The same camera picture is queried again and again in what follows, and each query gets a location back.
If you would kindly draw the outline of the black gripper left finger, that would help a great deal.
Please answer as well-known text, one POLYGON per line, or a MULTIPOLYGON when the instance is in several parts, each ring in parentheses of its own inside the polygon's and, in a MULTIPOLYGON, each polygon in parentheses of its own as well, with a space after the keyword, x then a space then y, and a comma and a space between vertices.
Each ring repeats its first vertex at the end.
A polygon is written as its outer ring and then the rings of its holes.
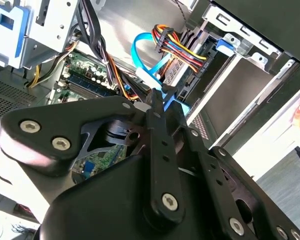
POLYGON ((56 188, 57 180, 89 154, 121 144, 127 146, 127 156, 118 163, 134 156, 146 139, 148 124, 157 129, 166 124, 163 98, 158 90, 152 91, 147 111, 121 96, 14 110, 0 120, 0 162, 10 159, 23 170, 30 170, 27 177, 32 182, 56 188))

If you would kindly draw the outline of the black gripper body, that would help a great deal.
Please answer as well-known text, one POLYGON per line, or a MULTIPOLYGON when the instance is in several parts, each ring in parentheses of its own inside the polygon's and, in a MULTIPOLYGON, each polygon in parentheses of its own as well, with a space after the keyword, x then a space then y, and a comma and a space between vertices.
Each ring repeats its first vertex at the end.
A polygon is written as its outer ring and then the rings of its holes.
POLYGON ((135 155, 62 193, 41 240, 212 240, 208 199, 168 123, 147 125, 135 155))

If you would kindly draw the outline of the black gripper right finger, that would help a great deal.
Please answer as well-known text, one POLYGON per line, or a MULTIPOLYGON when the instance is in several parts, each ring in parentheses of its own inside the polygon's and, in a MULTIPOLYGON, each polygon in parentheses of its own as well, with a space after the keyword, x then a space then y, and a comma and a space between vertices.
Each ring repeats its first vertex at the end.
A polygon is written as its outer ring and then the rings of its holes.
POLYGON ((212 240, 300 240, 300 230, 258 184, 221 147, 207 149, 196 129, 187 126, 181 105, 165 111, 168 132, 203 185, 212 240))

